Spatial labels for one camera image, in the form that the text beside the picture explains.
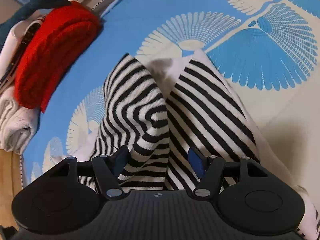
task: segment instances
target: white cloth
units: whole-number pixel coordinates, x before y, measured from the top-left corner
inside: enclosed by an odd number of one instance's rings
[[[244,108],[239,96],[236,94],[233,88],[229,85],[226,79],[219,73],[219,71],[214,67],[212,62],[209,60],[207,55],[202,51],[195,51],[193,56],[187,56],[177,59],[157,59],[146,64],[146,68],[149,70],[153,76],[156,84],[161,90],[164,98],[167,98],[174,87],[174,84],[178,81],[179,76],[183,72],[185,66],[190,59],[196,60],[209,66],[214,74],[219,77],[223,82],[229,93],[232,95],[233,100],[239,105],[244,116],[248,122],[248,128],[252,132],[256,146],[257,146],[257,157],[259,158],[261,165],[267,170],[276,175],[279,179],[284,181],[294,190],[296,190],[302,197],[305,204],[305,215],[299,225],[299,230],[297,231],[303,238],[308,240],[316,240],[320,234],[320,216],[316,211],[315,206],[310,200],[310,197],[306,190],[301,188],[293,176],[287,169],[287,167],[279,160],[279,158],[272,151],[269,143],[264,138],[259,128],[249,115],[248,111]]]
[[[6,90],[8,90],[10,86],[13,86],[13,87],[14,87],[14,85],[12,85],[12,83],[13,83],[13,81],[14,81],[15,78],[16,78],[16,74],[17,74],[17,72],[15,71],[12,75],[9,75],[9,77],[8,77],[7,80],[5,81],[3,87],[0,88],[0,95],[1,95],[2,93],[4,93]]]
[[[0,96],[0,130],[4,120],[12,117],[19,108],[19,104],[13,98],[13,92],[14,86],[11,86]]]
[[[18,22],[11,28],[0,53],[0,77],[4,75],[29,25],[40,15],[36,11],[27,20]]]
[[[195,58],[199,59],[200,62],[213,67],[212,70],[214,71],[214,73],[222,80],[226,88],[233,95],[233,99],[241,107],[241,110],[243,111],[246,119],[249,122],[250,129],[256,141],[258,158],[260,159],[261,165],[265,167],[268,171],[276,175],[278,178],[280,178],[282,181],[284,181],[286,184],[288,184],[290,187],[292,187],[302,197],[305,204],[305,214],[299,225],[298,233],[304,234],[304,237],[308,240],[316,240],[318,238],[318,235],[320,234],[320,228],[317,228],[317,223],[319,223],[319,217],[316,217],[316,208],[312,204],[312,201],[310,200],[307,191],[303,190],[303,188],[297,185],[287,167],[274,154],[269,143],[263,137],[257,125],[255,124],[247,110],[244,108],[236,92],[231,88],[229,83],[222,77],[219,71],[213,66],[207,55],[203,51],[196,51],[193,56],[193,59]]]
[[[39,109],[20,107],[0,129],[0,148],[22,155],[38,127]]]

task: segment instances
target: folded clothes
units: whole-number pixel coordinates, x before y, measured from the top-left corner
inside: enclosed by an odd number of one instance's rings
[[[0,77],[2,77],[7,70],[8,65],[25,35],[26,29],[39,15],[40,12],[36,11],[28,19],[18,22],[10,29],[0,52]]]
[[[8,120],[19,109],[19,104],[13,98],[14,87],[7,88],[0,97],[0,130],[4,120]]]
[[[36,31],[41,27],[44,20],[45,20],[45,16],[40,16],[37,19],[35,19],[26,28],[26,30],[24,31],[24,36],[23,36],[19,46],[18,47],[15,46],[14,50],[12,52],[10,52],[10,54],[13,54],[13,57],[6,68],[4,68],[4,64],[2,64],[2,62],[0,62],[0,65],[3,65],[3,68],[1,69],[1,73],[0,73],[1,74],[0,75],[0,77],[1,77],[0,78],[0,94],[3,93],[14,81],[18,63],[19,63],[23,53],[25,52],[28,44],[31,42]],[[18,40],[20,40],[20,39],[12,38],[11,44],[14,44],[15,41],[18,41]]]
[[[39,110],[20,107],[13,116],[5,118],[0,128],[0,148],[23,153],[38,127]]]
[[[18,65],[14,92],[18,103],[44,112],[60,79],[100,26],[98,17],[77,2],[49,13]]]

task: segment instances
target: blue bedsheet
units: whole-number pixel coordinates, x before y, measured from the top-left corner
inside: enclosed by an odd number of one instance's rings
[[[310,19],[320,26],[320,0],[312,1],[121,0],[103,17],[103,32],[41,115],[39,131],[24,152],[24,184],[66,155],[88,158],[104,114],[101,87],[125,52],[146,64],[202,48],[226,78],[259,90],[306,81],[317,65]]]

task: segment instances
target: white fabric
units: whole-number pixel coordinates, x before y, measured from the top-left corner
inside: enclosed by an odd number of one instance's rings
[[[193,58],[199,59],[200,62],[208,66],[213,66],[212,62],[209,60],[207,55],[201,50],[196,51]],[[306,239],[316,240],[318,237],[316,230],[316,209],[312,204],[308,193],[296,184],[287,167],[274,154],[269,143],[263,137],[262,133],[254,123],[253,119],[250,117],[249,113],[244,108],[240,98],[238,97],[236,92],[230,87],[229,83],[222,77],[222,75],[214,66],[213,71],[222,80],[226,88],[233,95],[234,100],[241,107],[241,110],[243,111],[246,119],[248,120],[250,124],[250,129],[253,133],[254,139],[257,144],[258,158],[261,161],[261,165],[265,167],[268,171],[276,175],[278,178],[280,178],[282,181],[284,181],[286,184],[288,184],[290,187],[292,187],[294,190],[296,190],[303,198],[306,209],[305,215],[299,225],[299,229],[300,232],[305,235]]]
[[[5,118],[0,128],[0,148],[23,153],[38,127],[39,109],[20,107],[13,116]]]
[[[130,159],[118,175],[123,190],[162,190],[169,127],[166,103],[155,80],[140,62],[126,54],[108,75],[103,89],[105,116],[91,158],[112,155],[126,145]],[[93,186],[92,178],[81,177],[80,182]]]
[[[0,53],[0,77],[2,77],[7,70],[7,67],[12,60],[28,26],[40,15],[36,11],[27,20],[18,22],[11,28],[8,36],[4,42],[3,48]]]
[[[308,22],[308,27],[312,29],[314,35],[312,39],[319,42],[320,19],[288,0],[282,0],[282,2]],[[252,20],[253,18],[250,18],[241,22],[239,27],[225,35],[205,52],[208,53],[223,44],[234,33],[248,28],[248,24]],[[280,88],[279,91],[275,89],[258,90],[256,87],[250,89],[246,85],[241,86],[239,82],[234,83],[231,78],[227,81],[239,95],[273,152],[288,167],[298,184],[308,191],[312,202],[320,210],[320,188],[315,187],[314,183],[314,180],[319,176],[320,163],[319,49],[315,58],[318,63],[314,70],[310,71],[310,77],[306,82],[296,84],[295,88],[289,86],[287,89]]]
[[[11,86],[0,96],[0,130],[4,120],[12,117],[19,108],[19,104],[13,99],[13,92],[14,86]]]
[[[319,217],[316,219],[316,208],[311,202],[308,193],[306,190],[298,186],[287,167],[274,154],[269,143],[264,138],[247,110],[244,108],[239,96],[233,88],[231,88],[226,79],[223,78],[219,71],[213,66],[207,55],[202,50],[198,50],[195,51],[193,56],[177,59],[157,59],[151,61],[146,64],[146,68],[155,79],[158,87],[164,95],[164,98],[167,98],[191,57],[193,60],[201,62],[206,66],[210,66],[214,74],[221,79],[227,90],[233,96],[234,101],[240,106],[249,123],[249,129],[254,136],[258,150],[257,157],[260,159],[261,165],[295,189],[303,198],[305,203],[305,215],[299,225],[298,233],[308,240],[316,240],[320,230],[320,228],[319,230],[316,228],[319,223]]]
[[[12,85],[12,82],[15,80],[16,78],[16,74],[17,72],[15,71],[12,75],[10,75],[7,80],[5,81],[5,84],[3,85],[2,88],[0,88],[0,95],[2,93],[4,93],[6,90],[9,89],[9,87]]]

